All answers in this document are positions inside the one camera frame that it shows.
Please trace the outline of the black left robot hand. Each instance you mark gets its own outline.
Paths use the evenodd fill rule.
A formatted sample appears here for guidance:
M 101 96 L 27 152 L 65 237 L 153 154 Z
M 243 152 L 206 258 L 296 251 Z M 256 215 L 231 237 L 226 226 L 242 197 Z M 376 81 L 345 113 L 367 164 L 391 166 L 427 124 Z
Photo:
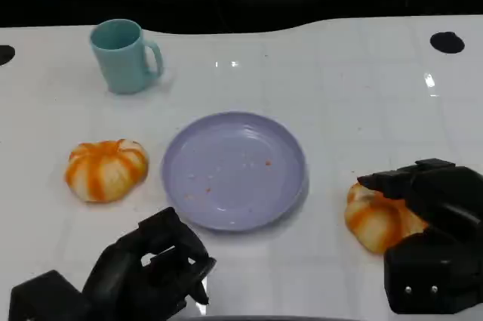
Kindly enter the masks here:
M 216 261 L 172 207 L 141 221 L 101 253 L 82 294 L 90 320 L 167 320 L 186 299 L 206 305 Z

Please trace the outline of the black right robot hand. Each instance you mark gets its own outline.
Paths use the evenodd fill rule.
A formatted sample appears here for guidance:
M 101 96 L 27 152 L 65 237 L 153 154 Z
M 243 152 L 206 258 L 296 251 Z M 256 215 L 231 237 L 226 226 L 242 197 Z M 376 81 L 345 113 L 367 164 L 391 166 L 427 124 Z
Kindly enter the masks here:
M 403 199 L 415 215 L 454 238 L 482 235 L 482 174 L 471 168 L 432 158 L 357 180 L 387 199 Z

